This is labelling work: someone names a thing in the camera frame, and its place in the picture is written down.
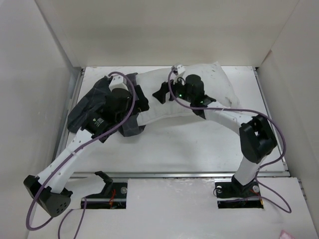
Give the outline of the white pillow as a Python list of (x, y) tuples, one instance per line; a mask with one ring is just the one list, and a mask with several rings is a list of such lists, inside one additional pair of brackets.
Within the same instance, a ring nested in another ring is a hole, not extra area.
[[(184, 117), (193, 115), (192, 110), (182, 107), (176, 102), (161, 104), (153, 93), (158, 91), (163, 82), (167, 81), (170, 68), (162, 68), (136, 75), (136, 82), (141, 86), (144, 96), (149, 102), (149, 110), (139, 113), (139, 126), (147, 125), (160, 119)], [(183, 77), (198, 75), (204, 83), (205, 94), (215, 98), (225, 107), (239, 109), (241, 103), (233, 86), (218, 62), (211, 64), (196, 64), (185, 67)]]

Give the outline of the dark grey checked pillowcase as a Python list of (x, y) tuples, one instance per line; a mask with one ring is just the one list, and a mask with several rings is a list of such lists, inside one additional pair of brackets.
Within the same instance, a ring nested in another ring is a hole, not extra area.
[[(130, 73), (126, 75), (133, 83), (134, 87), (137, 83), (137, 73)], [(105, 96), (111, 93), (109, 89), (110, 82), (106, 77), (98, 80), (93, 88), (82, 97), (77, 105), (72, 109), (67, 119), (67, 129), (71, 133), (76, 133), (80, 126), (88, 118), (89, 114), (96, 111), (105, 101)], [(145, 126), (138, 126), (137, 114), (140, 112), (133, 112), (133, 115), (119, 127), (119, 132), (124, 137), (135, 136), (142, 133)]]

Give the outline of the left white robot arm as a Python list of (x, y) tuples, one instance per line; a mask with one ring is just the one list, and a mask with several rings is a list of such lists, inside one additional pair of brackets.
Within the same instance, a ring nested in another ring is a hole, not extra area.
[(88, 114), (71, 143), (57, 158), (37, 175), (24, 179), (32, 203), (41, 206), (52, 218), (61, 215), (75, 193), (66, 184), (80, 161), (116, 132), (124, 137), (141, 133), (145, 127), (137, 122), (137, 117), (149, 108), (140, 85), (129, 90), (110, 90), (103, 104)]

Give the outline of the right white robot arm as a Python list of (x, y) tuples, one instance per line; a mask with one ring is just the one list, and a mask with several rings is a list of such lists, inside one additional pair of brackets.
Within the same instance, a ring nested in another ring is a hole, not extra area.
[(256, 173), (264, 159), (277, 146), (277, 140), (265, 116), (246, 115), (243, 112), (225, 108), (215, 98), (204, 91), (204, 82), (199, 75), (191, 74), (185, 78), (175, 77), (163, 82), (153, 93), (161, 104), (180, 99), (188, 102), (188, 109), (205, 120), (214, 121), (239, 135), (243, 159), (232, 176), (231, 191), (236, 196), (248, 192)]

